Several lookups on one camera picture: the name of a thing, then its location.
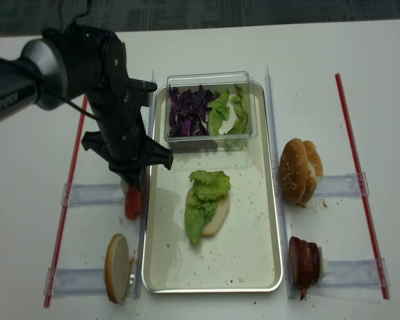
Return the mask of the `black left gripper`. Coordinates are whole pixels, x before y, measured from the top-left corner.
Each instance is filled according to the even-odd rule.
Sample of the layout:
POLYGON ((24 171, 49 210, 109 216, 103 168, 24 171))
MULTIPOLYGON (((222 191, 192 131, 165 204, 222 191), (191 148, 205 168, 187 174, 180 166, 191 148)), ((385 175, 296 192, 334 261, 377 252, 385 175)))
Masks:
POLYGON ((150 165, 170 169, 173 153, 150 138, 145 130, 141 108, 148 106, 157 84, 130 79, 119 93, 96 88, 87 93, 93 115, 98 118, 97 132, 86 132, 81 140, 84 150, 92 150, 109 170, 124 180, 124 194, 144 194, 150 165))

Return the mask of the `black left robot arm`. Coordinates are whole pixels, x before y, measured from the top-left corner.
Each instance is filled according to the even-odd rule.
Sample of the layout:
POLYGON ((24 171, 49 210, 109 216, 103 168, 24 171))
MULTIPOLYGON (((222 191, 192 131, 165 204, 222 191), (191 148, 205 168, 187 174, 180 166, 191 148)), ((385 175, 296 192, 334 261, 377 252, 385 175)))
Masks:
POLYGON ((84 134, 83 148, 140 187, 146 168, 170 168, 173 154, 147 135, 141 116, 157 85, 130 78, 126 62, 125 44, 112 31, 76 23, 45 29, 17 59, 0 58, 0 122, 30 105, 51 111, 84 95, 99 129, 84 134))

